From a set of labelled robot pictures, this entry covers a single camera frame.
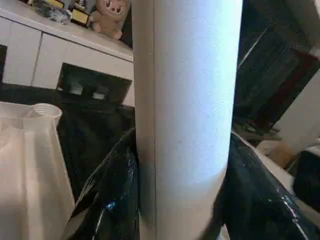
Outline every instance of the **countertop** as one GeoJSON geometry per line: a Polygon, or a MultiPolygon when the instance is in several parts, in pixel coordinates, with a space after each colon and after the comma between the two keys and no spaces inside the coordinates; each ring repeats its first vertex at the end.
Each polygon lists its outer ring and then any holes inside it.
{"type": "Polygon", "coordinates": [[[133,62],[133,51],[123,42],[70,23],[62,25],[44,18],[23,2],[0,0],[0,17],[54,35],[76,44],[133,62]]]}

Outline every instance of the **white cylinder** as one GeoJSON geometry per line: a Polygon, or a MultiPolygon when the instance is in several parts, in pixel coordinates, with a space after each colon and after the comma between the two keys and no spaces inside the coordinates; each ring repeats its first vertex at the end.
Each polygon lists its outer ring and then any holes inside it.
{"type": "Polygon", "coordinates": [[[197,240],[224,179],[242,0],[132,1],[140,239],[197,240]]]}

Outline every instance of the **cabinet door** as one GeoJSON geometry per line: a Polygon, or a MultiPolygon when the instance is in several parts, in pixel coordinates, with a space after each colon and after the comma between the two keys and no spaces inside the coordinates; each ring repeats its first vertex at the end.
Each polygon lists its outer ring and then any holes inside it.
{"type": "Polygon", "coordinates": [[[9,37],[10,37],[10,27],[11,21],[0,17],[0,45],[8,46],[9,37]]]}
{"type": "Polygon", "coordinates": [[[2,81],[8,84],[31,86],[41,32],[15,22],[10,22],[9,29],[2,81]]]}
{"type": "Polygon", "coordinates": [[[56,89],[63,63],[131,80],[132,83],[123,104],[134,106],[132,62],[47,34],[42,36],[32,86],[56,89]]]}

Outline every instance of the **plush doll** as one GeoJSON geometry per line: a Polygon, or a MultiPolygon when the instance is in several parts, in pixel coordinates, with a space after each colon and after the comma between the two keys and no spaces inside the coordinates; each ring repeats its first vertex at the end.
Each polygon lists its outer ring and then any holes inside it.
{"type": "Polygon", "coordinates": [[[96,11],[91,13],[88,24],[94,31],[113,39],[120,39],[120,22],[127,16],[129,0],[96,0],[96,11]]]}

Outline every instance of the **white wall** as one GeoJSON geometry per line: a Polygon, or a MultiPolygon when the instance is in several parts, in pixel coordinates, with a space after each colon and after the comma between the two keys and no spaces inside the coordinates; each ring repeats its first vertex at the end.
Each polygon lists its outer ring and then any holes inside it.
{"type": "Polygon", "coordinates": [[[320,136],[320,70],[275,124],[279,135],[297,152],[320,136]]]}

